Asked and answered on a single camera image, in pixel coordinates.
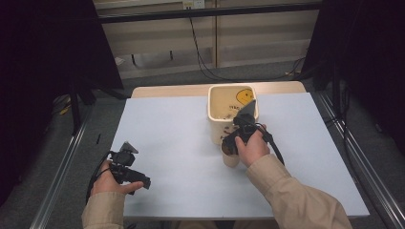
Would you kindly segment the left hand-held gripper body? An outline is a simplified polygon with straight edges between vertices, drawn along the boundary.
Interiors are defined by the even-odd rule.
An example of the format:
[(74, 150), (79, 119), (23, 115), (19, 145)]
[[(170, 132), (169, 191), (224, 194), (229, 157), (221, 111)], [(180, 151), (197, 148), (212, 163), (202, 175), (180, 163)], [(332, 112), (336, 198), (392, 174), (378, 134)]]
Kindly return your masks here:
[(130, 169), (130, 166), (135, 161), (134, 154), (138, 150), (133, 147), (128, 141), (125, 141), (118, 152), (110, 151), (110, 165), (111, 173), (118, 184), (123, 182), (135, 182), (137, 180), (137, 173)]

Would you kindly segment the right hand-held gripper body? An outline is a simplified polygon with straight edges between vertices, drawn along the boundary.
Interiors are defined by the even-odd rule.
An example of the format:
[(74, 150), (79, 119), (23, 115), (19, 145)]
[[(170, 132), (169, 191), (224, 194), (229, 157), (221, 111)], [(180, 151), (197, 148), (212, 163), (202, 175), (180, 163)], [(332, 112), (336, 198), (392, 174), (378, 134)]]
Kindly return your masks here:
[(247, 143), (250, 137), (257, 131), (258, 125), (255, 118), (256, 100), (252, 99), (243, 108), (237, 112), (233, 118), (233, 124), (237, 129), (233, 135), (238, 136), (244, 143)]

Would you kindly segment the small beige paper cup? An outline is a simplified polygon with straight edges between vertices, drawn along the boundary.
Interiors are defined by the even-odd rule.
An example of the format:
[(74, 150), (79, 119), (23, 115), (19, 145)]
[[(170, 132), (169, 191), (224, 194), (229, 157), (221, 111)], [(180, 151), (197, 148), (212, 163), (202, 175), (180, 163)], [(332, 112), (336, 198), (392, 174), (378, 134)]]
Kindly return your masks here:
[(240, 163), (240, 158), (238, 155), (227, 155), (222, 153), (223, 162), (227, 167), (235, 168)]

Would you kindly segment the cream bin with smiley face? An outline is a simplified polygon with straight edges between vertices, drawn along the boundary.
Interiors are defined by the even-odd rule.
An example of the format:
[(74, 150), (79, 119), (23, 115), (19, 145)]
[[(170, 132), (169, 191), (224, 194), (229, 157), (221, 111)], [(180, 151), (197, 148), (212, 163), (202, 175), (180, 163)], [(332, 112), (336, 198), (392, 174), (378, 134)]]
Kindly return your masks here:
[(223, 139), (237, 129), (233, 118), (256, 98), (255, 90), (244, 84), (220, 84), (209, 88), (207, 116), (214, 144), (221, 145)]

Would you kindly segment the person's right hand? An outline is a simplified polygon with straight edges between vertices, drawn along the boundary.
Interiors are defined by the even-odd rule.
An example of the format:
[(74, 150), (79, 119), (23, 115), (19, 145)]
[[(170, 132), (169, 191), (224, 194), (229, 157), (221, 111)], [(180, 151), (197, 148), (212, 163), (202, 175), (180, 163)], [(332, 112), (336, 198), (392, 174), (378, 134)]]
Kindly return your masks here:
[(247, 143), (239, 137), (235, 137), (236, 147), (238, 149), (239, 158), (246, 166), (251, 166), (256, 160), (270, 153), (270, 150), (263, 140), (263, 131), (266, 130), (266, 125), (263, 125), (259, 130), (249, 138)]

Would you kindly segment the person's left hand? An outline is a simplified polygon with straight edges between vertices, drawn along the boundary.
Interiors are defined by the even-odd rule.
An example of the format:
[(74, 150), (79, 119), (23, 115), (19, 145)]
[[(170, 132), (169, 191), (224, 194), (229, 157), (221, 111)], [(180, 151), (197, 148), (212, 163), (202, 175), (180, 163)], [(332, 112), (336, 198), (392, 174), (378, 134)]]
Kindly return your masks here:
[(105, 192), (115, 192), (126, 195), (143, 187), (141, 181), (125, 185), (118, 184), (110, 171), (110, 164), (110, 160), (104, 160), (102, 162), (100, 167), (101, 175), (94, 182), (93, 188), (91, 189), (91, 196)]

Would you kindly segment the pale blue table board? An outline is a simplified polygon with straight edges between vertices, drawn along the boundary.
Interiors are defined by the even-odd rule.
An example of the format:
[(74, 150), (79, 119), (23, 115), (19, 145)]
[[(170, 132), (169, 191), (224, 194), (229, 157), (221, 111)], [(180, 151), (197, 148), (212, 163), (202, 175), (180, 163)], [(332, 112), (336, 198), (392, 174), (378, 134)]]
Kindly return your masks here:
[[(138, 149), (133, 167), (151, 186), (125, 199), (126, 218), (272, 218), (245, 166), (224, 164), (206, 107), (204, 96), (127, 101), (112, 148), (128, 141)], [(352, 218), (369, 214), (310, 94), (263, 94), (258, 107), (293, 177), (337, 198)]]

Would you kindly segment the black metal stand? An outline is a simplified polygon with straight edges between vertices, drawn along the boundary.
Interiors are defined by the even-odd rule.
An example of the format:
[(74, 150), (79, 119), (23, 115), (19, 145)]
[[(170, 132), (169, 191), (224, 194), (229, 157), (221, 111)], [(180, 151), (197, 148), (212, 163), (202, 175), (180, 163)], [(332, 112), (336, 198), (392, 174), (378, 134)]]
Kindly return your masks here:
[(91, 82), (82, 78), (70, 83), (69, 96), (71, 99), (72, 116), (74, 122), (73, 135), (76, 135), (81, 127), (78, 99), (81, 99), (85, 105), (93, 105), (96, 102), (96, 97), (92, 92)]

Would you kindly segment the wooden table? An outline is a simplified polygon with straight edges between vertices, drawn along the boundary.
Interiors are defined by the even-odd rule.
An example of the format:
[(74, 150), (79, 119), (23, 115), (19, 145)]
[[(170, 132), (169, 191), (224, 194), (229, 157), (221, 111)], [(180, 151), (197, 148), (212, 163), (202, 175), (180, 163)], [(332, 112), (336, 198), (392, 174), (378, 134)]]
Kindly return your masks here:
[[(230, 83), (230, 86), (249, 86), (254, 89), (256, 94), (297, 94), (306, 92), (304, 85), (299, 81)], [(133, 90), (131, 97), (207, 96), (211, 87), (213, 87), (213, 84), (137, 87)]]

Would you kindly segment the beige wooden cabinet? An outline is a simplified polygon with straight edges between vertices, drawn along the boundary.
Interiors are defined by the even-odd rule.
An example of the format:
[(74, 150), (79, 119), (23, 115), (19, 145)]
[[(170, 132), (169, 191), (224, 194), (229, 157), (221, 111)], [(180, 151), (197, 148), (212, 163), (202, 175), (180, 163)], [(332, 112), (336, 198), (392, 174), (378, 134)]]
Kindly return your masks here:
[[(317, 0), (205, 0), (207, 9)], [(182, 0), (95, 0), (100, 16), (184, 10)], [(287, 63), (306, 55), (318, 10), (104, 24), (123, 79)]]

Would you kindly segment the black horizontal bar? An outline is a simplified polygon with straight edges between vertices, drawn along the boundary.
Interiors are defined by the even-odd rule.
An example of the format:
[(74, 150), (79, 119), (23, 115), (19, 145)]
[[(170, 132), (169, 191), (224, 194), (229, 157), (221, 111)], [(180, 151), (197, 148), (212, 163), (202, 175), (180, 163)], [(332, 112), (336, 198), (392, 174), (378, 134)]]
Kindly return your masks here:
[(99, 16), (97, 21), (101, 24), (112, 24), (112, 23), (126, 23), (138, 21), (193, 18), (193, 17), (319, 10), (321, 6), (322, 6), (321, 2), (309, 2), (309, 3), (248, 6), (248, 7), (215, 8), (202, 10), (171, 10), (171, 11), (148, 12), (148, 13), (109, 14)]

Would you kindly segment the black curtain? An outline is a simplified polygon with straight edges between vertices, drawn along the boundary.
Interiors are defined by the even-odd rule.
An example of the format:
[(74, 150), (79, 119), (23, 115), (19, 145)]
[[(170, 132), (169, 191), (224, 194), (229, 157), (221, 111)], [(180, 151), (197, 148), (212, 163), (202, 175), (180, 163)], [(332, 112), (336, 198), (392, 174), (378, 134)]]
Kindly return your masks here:
[(53, 100), (122, 81), (94, 0), (0, 0), (0, 206), (39, 149)]
[(345, 80), (405, 155), (405, 0), (322, 0), (302, 73)]

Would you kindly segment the metal floor rail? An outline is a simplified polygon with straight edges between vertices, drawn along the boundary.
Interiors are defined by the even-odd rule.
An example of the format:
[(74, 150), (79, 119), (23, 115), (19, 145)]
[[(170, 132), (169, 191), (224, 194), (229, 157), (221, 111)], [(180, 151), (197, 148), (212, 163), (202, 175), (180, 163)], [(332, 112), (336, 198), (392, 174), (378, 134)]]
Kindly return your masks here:
[(348, 124), (343, 119), (338, 118), (338, 115), (332, 108), (331, 99), (326, 93), (320, 93), (318, 97), (331, 118), (332, 125), (343, 138), (343, 145), (352, 170), (355, 171), (354, 165), (356, 165), (362, 172), (368, 185), (373, 190), (373, 194), (390, 219), (390, 223), (394, 225), (394, 228), (405, 229), (405, 211), (401, 209), (398, 201), (394, 198), (391, 191), (384, 184), (383, 179), (377, 174), (376, 170), (367, 159), (365, 152), (351, 133)]
[(53, 182), (51, 183), (46, 196), (42, 200), (40, 207), (33, 218), (30, 229), (46, 229), (66, 175), (72, 165), (75, 153), (77, 152), (81, 139), (88, 126), (89, 118), (92, 115), (93, 109), (93, 107), (87, 107), (84, 109), (84, 115), (82, 116), (83, 121), (79, 125), (77, 132), (71, 137), (69, 146), (65, 150), (62, 161), (53, 177)]

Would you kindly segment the white wall socket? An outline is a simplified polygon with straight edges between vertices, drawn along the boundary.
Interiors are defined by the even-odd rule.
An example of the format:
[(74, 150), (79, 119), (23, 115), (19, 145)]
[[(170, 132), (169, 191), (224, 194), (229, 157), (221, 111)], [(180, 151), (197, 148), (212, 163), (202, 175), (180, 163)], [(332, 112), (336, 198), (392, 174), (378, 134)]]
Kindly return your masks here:
[(185, 10), (201, 10), (205, 8), (205, 0), (182, 0)]

